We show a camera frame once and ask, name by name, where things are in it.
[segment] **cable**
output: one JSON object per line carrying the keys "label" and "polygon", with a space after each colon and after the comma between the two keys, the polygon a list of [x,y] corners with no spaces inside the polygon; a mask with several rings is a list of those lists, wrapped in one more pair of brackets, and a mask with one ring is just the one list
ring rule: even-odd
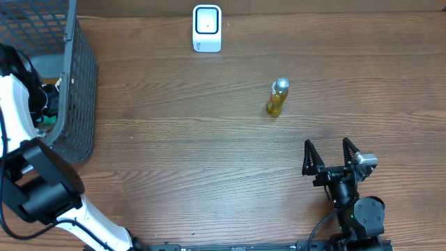
{"label": "cable", "polygon": [[83,230],[86,234],[88,234],[94,241],[96,241],[99,245],[101,245],[105,250],[113,251],[106,243],[103,243],[98,237],[96,237],[93,233],[91,233],[90,230],[88,230],[86,227],[84,227],[82,224],[78,223],[75,220],[59,220],[55,221],[48,227],[32,234],[29,236],[20,236],[15,234],[11,229],[8,227],[5,221],[5,217],[3,215],[3,178],[5,176],[5,166],[6,166],[6,156],[8,155],[8,135],[6,134],[6,124],[5,119],[3,117],[3,110],[0,107],[0,125],[1,125],[1,141],[3,143],[3,154],[1,157],[1,163],[0,163],[0,225],[3,228],[3,230],[12,238],[15,238],[17,240],[30,240],[32,238],[39,237],[40,235],[48,232],[49,230],[55,228],[57,225],[61,223],[70,223],[73,226],[79,227],[81,230]]}
{"label": "cable", "polygon": [[31,60],[29,59],[29,57],[21,50],[17,50],[29,63],[29,67],[31,69],[31,77],[32,77],[32,83],[35,84],[36,83],[36,77],[38,78],[38,74],[37,74],[37,70],[34,68],[33,63],[31,62]]}
{"label": "cable", "polygon": [[[351,167],[352,170],[352,175],[353,178],[355,179],[355,194],[353,195],[353,197],[351,197],[347,203],[345,203],[342,207],[340,208],[336,208],[333,212],[331,212],[331,214],[327,215],[325,218],[323,218],[314,228],[312,233],[309,235],[308,238],[308,244],[307,244],[307,251],[312,251],[312,240],[314,237],[314,234],[316,234],[316,232],[318,231],[318,228],[324,224],[327,220],[329,220],[331,217],[333,217],[335,214],[337,214],[338,212],[344,210],[347,206],[350,206],[351,202],[357,197],[357,178],[356,178],[356,169],[354,168],[354,166]],[[327,188],[325,187],[325,185],[323,186],[324,190],[325,190],[325,194],[327,195],[327,198],[330,200],[330,197],[328,196],[328,192],[327,192]]]}

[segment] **bottle cap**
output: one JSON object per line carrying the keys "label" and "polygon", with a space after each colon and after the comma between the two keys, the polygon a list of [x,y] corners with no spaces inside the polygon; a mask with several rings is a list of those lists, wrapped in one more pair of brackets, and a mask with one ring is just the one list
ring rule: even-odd
{"label": "bottle cap", "polygon": [[290,86],[290,83],[286,78],[281,77],[277,80],[277,87],[279,87],[281,89],[286,89],[289,86]]}

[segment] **bottle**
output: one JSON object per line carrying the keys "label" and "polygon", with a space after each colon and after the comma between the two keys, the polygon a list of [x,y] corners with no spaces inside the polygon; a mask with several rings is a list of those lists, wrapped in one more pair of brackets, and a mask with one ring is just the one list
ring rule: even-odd
{"label": "bottle", "polygon": [[277,117],[282,112],[282,105],[285,98],[288,96],[289,81],[281,77],[276,82],[272,83],[271,96],[266,103],[266,111],[268,115]]}

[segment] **mesh basket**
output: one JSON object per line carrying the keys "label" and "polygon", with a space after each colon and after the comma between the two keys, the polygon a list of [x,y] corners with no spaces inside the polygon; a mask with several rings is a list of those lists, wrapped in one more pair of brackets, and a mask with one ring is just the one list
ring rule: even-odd
{"label": "mesh basket", "polygon": [[62,79],[57,122],[43,141],[71,163],[93,152],[98,69],[76,6],[76,0],[0,1],[0,43],[26,53],[43,78]]}

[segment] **wooden table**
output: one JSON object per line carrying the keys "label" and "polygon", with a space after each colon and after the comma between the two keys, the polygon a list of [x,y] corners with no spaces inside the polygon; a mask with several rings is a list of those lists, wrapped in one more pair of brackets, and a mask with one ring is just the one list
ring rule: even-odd
{"label": "wooden table", "polygon": [[[359,184],[386,204],[396,250],[446,245],[446,14],[224,17],[219,54],[192,51],[190,17],[82,20],[98,58],[93,157],[77,170],[109,218],[147,243],[290,243],[332,211],[301,176],[311,139],[379,158]],[[277,119],[272,82],[290,79]],[[42,227],[7,213],[19,233]],[[335,220],[318,238],[337,232]],[[61,230],[0,250],[81,250]]]}

